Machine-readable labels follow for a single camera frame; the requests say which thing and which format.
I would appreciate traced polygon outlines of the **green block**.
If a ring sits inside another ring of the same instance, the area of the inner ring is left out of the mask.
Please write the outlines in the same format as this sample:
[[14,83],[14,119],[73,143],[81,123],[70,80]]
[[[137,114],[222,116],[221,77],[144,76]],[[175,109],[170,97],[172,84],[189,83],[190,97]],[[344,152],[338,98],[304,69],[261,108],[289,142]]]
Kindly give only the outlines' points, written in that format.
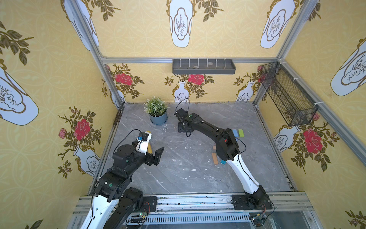
[[239,137],[240,138],[244,138],[245,137],[244,132],[243,132],[242,129],[238,129],[238,134],[239,134]]

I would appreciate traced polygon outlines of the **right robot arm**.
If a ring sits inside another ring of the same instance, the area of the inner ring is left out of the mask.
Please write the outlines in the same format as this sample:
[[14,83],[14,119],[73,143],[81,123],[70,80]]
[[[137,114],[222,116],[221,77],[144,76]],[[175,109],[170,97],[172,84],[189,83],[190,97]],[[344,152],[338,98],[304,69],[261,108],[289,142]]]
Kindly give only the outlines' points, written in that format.
[[198,114],[189,114],[182,108],[176,110],[174,116],[179,120],[178,132],[190,136],[196,130],[214,141],[216,154],[232,168],[243,186],[245,193],[243,202],[247,205],[247,209],[274,208],[263,186],[256,181],[244,163],[242,151],[239,150],[231,129],[216,127],[203,120]]

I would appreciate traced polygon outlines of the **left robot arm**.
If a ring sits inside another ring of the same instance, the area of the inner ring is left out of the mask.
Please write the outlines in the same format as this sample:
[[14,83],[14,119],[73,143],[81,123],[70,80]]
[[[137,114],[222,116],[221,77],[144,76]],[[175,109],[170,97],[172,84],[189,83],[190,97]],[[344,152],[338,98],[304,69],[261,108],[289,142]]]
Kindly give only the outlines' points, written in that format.
[[157,197],[130,187],[133,173],[142,165],[158,165],[164,148],[141,153],[133,145],[118,147],[113,166],[99,179],[83,229],[138,229],[155,212]]

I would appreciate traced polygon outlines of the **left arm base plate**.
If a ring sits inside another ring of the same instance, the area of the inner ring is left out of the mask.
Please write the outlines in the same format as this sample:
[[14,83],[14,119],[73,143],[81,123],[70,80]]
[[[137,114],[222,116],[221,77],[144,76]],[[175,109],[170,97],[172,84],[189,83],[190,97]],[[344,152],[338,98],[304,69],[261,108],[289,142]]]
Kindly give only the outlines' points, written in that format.
[[141,207],[142,212],[156,212],[157,208],[157,196],[144,196],[143,204]]

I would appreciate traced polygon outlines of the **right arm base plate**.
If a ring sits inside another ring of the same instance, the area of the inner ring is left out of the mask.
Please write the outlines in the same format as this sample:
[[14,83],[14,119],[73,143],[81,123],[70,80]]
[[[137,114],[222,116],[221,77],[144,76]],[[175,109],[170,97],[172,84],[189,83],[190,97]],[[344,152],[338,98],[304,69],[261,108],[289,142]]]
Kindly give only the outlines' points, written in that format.
[[235,210],[272,210],[274,207],[271,204],[269,196],[260,193],[244,193],[241,195],[232,195],[231,204]]

